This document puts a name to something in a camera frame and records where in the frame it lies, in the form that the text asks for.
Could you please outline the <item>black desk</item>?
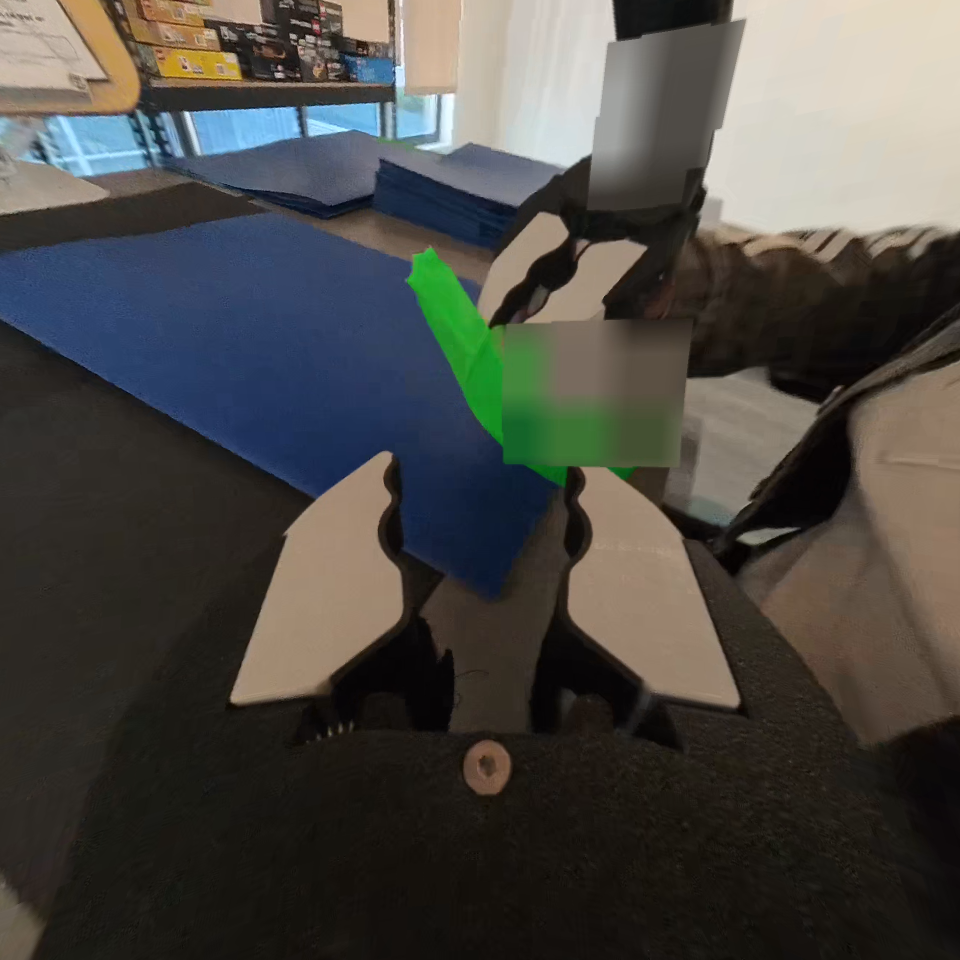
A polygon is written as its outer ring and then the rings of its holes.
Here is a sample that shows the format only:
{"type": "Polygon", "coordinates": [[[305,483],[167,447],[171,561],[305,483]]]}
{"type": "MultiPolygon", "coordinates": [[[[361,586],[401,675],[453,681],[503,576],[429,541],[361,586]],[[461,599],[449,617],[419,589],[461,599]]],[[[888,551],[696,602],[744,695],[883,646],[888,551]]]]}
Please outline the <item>black desk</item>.
{"type": "Polygon", "coordinates": [[[295,745],[228,706],[314,497],[2,318],[2,873],[35,958],[730,958],[722,882],[654,854],[641,761],[508,737],[295,745]]]}

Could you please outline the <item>row of toy boxes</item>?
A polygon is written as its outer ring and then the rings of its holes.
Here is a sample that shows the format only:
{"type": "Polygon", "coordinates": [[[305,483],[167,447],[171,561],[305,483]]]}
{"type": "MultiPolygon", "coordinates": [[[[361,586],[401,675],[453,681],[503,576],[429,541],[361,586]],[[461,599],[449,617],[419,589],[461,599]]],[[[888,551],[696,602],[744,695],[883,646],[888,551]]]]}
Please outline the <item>row of toy boxes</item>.
{"type": "Polygon", "coordinates": [[[107,2],[140,69],[152,80],[205,83],[358,83],[396,79],[390,16],[347,31],[343,2],[107,2]]]}

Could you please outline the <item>person's right forearm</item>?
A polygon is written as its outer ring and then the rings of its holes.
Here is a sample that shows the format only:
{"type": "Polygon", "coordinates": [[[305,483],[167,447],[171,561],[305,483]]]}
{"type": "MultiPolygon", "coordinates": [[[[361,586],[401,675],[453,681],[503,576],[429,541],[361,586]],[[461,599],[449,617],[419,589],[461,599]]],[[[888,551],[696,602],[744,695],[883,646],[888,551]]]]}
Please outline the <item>person's right forearm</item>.
{"type": "Polygon", "coordinates": [[[684,245],[667,316],[693,324],[690,378],[765,369],[787,393],[822,402],[913,346],[958,298],[958,231],[722,223],[684,245]]]}

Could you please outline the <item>white window blind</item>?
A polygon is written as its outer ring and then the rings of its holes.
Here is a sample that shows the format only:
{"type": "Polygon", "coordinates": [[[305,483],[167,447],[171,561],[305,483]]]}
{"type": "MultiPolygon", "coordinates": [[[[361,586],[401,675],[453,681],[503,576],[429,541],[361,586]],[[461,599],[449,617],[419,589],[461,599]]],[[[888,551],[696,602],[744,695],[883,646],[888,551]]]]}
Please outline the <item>white window blind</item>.
{"type": "Polygon", "coordinates": [[[402,1],[403,90],[454,94],[458,87],[462,1],[402,1]]]}

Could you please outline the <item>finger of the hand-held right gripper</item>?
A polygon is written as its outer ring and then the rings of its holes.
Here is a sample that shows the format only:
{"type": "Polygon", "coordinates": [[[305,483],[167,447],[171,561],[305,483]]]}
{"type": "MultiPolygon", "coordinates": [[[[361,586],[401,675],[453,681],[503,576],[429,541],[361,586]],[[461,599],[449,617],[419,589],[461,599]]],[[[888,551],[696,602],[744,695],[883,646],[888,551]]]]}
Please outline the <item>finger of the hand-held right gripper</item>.
{"type": "Polygon", "coordinates": [[[565,242],[507,274],[507,255],[490,269],[490,325],[604,319],[605,298],[642,261],[647,246],[621,238],[565,242]]]}
{"type": "Polygon", "coordinates": [[[528,306],[541,278],[563,266],[570,231],[557,214],[540,212],[493,259],[477,309],[485,324],[506,325],[528,306]]]}

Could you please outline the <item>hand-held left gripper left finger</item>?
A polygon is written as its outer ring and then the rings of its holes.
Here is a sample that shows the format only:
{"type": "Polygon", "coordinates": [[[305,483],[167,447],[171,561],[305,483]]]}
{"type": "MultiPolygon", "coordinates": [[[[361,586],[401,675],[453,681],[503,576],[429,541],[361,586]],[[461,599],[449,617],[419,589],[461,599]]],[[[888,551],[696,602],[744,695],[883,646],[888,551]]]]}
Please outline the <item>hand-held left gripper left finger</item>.
{"type": "Polygon", "coordinates": [[[399,462],[375,454],[288,528],[229,695],[253,707],[330,695],[407,612],[399,548],[399,462]]]}

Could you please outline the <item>green cloth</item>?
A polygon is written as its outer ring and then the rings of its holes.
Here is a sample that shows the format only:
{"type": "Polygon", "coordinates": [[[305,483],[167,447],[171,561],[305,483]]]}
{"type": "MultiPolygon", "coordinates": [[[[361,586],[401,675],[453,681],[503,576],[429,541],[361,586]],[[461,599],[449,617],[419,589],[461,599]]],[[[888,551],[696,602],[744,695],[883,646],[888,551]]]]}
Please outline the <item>green cloth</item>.
{"type": "Polygon", "coordinates": [[[601,406],[557,391],[561,350],[549,334],[490,328],[450,266],[434,248],[414,256],[407,278],[418,306],[470,412],[501,447],[503,461],[557,485],[568,468],[600,467],[627,480],[631,465],[599,457],[614,437],[601,406]]]}

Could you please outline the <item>metal shelf rack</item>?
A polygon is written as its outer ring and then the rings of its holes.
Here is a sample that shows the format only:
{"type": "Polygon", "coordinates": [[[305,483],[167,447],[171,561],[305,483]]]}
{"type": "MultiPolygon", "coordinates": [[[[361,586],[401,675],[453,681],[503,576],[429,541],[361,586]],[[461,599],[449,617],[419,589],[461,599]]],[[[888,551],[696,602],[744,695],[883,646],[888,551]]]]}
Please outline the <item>metal shelf rack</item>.
{"type": "Polygon", "coordinates": [[[140,69],[125,34],[118,27],[108,2],[101,2],[114,27],[126,43],[140,77],[141,92],[136,107],[127,114],[140,141],[148,148],[153,141],[159,149],[159,159],[151,166],[159,166],[174,158],[194,158],[199,154],[190,149],[191,143],[180,131],[184,156],[176,156],[169,146],[162,126],[162,114],[247,111],[259,109],[295,109],[312,106],[343,106],[358,104],[388,104],[398,99],[401,91],[400,68],[396,63],[393,85],[373,85],[358,82],[204,82],[189,79],[158,80],[146,76],[140,69]]]}

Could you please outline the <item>window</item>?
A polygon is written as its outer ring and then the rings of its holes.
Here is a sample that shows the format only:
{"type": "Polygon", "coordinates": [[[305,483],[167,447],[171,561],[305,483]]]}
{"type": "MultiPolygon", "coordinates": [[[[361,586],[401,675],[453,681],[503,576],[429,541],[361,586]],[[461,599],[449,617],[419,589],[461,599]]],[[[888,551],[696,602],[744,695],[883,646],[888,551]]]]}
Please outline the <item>window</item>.
{"type": "MultiPolygon", "coordinates": [[[[395,102],[380,104],[177,112],[164,113],[160,119],[177,157],[186,154],[181,131],[200,156],[347,131],[446,147],[452,139],[454,103],[452,94],[414,97],[400,92],[395,102]]],[[[156,141],[145,148],[126,116],[48,119],[23,156],[27,162],[47,163],[81,178],[146,169],[159,158],[156,141]]]]}

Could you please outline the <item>tan board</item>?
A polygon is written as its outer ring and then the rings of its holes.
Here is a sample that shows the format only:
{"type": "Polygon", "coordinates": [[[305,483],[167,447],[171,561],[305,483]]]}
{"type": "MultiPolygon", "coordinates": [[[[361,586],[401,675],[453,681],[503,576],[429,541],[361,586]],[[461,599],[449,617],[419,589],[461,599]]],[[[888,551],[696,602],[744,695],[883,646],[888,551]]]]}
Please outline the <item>tan board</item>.
{"type": "Polygon", "coordinates": [[[33,97],[21,101],[2,99],[3,117],[56,115],[128,114],[138,104],[141,92],[138,68],[127,45],[114,27],[109,12],[97,1],[56,1],[71,18],[93,56],[107,74],[106,81],[93,81],[87,97],[80,95],[33,97]]]}

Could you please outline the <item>white rounded stand base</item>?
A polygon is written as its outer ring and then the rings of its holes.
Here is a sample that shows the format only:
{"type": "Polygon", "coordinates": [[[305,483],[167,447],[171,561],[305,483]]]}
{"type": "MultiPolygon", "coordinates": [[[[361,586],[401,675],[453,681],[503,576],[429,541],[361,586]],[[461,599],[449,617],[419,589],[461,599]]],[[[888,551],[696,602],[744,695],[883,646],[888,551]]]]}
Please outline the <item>white rounded stand base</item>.
{"type": "Polygon", "coordinates": [[[55,210],[102,201],[110,192],[55,166],[2,161],[1,215],[55,210]]]}

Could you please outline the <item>spread blue mats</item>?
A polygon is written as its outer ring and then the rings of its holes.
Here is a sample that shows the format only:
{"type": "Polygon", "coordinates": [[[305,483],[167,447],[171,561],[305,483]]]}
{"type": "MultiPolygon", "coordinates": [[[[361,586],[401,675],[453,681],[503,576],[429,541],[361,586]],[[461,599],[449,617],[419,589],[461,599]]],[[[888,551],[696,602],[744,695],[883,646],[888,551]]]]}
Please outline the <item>spread blue mats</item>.
{"type": "Polygon", "coordinates": [[[169,158],[175,173],[322,220],[373,204],[381,161],[429,153],[354,130],[276,141],[246,150],[169,158]]]}

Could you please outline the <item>stack of blue mats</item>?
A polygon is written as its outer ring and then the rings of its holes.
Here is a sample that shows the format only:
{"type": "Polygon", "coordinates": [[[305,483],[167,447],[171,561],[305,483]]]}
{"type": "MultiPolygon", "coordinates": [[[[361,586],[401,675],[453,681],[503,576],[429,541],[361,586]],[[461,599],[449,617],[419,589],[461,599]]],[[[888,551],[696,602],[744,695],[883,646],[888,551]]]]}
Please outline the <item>stack of blue mats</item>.
{"type": "Polygon", "coordinates": [[[402,150],[380,159],[376,211],[462,243],[494,250],[519,208],[563,169],[467,143],[449,153],[402,150]]]}

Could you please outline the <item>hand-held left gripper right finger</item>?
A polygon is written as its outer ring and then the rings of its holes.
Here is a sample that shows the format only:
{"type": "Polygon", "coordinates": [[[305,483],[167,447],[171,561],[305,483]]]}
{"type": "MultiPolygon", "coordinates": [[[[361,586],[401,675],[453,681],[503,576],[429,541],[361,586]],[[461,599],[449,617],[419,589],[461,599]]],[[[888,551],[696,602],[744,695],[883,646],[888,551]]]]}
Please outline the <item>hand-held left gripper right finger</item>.
{"type": "Polygon", "coordinates": [[[735,712],[737,683],[680,532],[604,467],[579,472],[588,536],[568,575],[575,627],[654,699],[735,712]]]}

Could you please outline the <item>white label sheet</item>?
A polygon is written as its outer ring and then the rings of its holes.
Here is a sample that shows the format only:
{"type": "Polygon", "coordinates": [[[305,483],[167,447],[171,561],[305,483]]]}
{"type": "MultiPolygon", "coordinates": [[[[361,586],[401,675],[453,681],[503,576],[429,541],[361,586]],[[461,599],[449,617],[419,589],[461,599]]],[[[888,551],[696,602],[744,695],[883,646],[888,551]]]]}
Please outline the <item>white label sheet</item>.
{"type": "Polygon", "coordinates": [[[88,97],[108,78],[59,2],[1,3],[2,99],[88,97]]]}

